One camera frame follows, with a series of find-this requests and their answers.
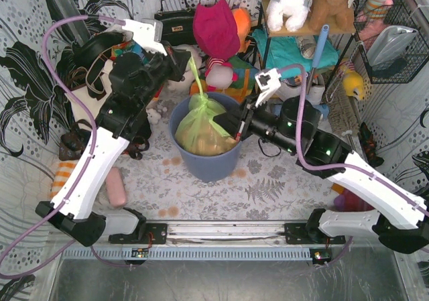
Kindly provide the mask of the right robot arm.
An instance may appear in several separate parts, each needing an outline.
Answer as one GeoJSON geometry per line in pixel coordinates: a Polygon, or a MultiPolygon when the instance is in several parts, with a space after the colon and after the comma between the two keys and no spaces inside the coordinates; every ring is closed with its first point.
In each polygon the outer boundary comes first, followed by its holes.
{"type": "Polygon", "coordinates": [[[411,254],[428,246],[428,201],[374,170],[339,137],[320,130],[321,113],[300,97],[286,100],[280,115],[257,107],[250,96],[234,109],[214,117],[232,137],[262,141],[295,155],[306,172],[342,186],[369,204],[369,211],[335,212],[316,208],[303,234],[322,243],[329,237],[376,237],[385,247],[411,254]]]}

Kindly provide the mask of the blue trash bin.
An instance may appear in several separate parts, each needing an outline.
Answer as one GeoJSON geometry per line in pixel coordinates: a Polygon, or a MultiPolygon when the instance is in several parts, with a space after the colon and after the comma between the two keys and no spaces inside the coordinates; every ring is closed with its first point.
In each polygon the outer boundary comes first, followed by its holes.
{"type": "Polygon", "coordinates": [[[242,143],[232,150],[217,156],[198,156],[183,149],[176,141],[175,133],[183,118],[188,114],[190,95],[187,95],[173,109],[168,123],[168,131],[173,144],[177,147],[187,170],[203,182],[216,182],[229,176],[237,167],[242,143]]]}

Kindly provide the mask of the blue floor mop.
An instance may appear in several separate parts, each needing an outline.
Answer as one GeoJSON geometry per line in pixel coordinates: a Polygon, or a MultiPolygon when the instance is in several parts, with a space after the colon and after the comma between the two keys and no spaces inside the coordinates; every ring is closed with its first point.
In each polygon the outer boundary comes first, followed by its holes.
{"type": "Polygon", "coordinates": [[[320,30],[320,34],[318,36],[318,40],[316,44],[316,49],[314,51],[314,56],[312,59],[311,70],[308,74],[308,78],[306,81],[307,82],[306,100],[309,101],[313,106],[319,105],[322,98],[321,93],[317,95],[317,92],[318,92],[317,88],[315,88],[315,91],[313,90],[312,81],[314,79],[316,69],[319,67],[320,59],[322,58],[322,52],[324,49],[324,45],[326,43],[326,39],[328,37],[329,30],[330,30],[330,26],[328,24],[324,24],[320,30]]]}

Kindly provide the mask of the green trash bag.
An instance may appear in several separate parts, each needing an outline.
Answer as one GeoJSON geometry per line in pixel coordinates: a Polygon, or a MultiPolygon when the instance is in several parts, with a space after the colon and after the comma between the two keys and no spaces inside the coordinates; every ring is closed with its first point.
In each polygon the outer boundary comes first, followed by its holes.
{"type": "Polygon", "coordinates": [[[194,59],[191,58],[188,63],[196,78],[198,92],[190,97],[189,112],[181,120],[174,136],[175,140],[182,149],[198,156],[226,153],[237,145],[237,141],[213,121],[215,116],[225,113],[226,109],[203,92],[194,59]]]}

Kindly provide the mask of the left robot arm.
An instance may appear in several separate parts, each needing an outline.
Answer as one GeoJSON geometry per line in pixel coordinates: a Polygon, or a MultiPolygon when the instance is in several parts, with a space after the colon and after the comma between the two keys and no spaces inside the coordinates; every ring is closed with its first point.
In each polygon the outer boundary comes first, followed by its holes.
{"type": "Polygon", "coordinates": [[[147,64],[132,52],[116,58],[109,73],[111,94],[101,107],[88,145],[65,185],[36,214],[85,247],[96,243],[118,221],[118,234],[132,234],[145,221],[135,213],[107,217],[93,212],[97,193],[117,158],[134,140],[146,107],[167,80],[180,80],[192,55],[164,44],[147,64]]]}

